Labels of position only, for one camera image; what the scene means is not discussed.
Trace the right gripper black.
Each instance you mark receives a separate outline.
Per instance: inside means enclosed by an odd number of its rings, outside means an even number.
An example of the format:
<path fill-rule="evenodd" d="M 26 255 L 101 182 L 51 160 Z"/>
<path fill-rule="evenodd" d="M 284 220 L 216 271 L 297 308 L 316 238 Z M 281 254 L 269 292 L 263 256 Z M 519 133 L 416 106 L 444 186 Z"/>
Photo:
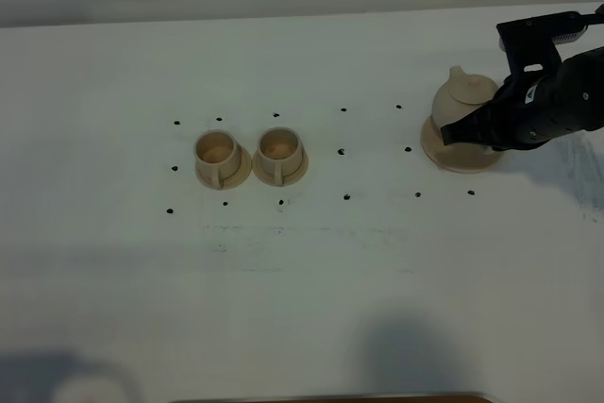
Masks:
<path fill-rule="evenodd" d="M 553 139 L 603 127 L 603 47 L 562 59 L 557 46 L 603 24 L 603 7 L 533 16 L 496 26 L 510 75 L 490 101 L 445 125 L 445 145 L 530 150 Z"/>

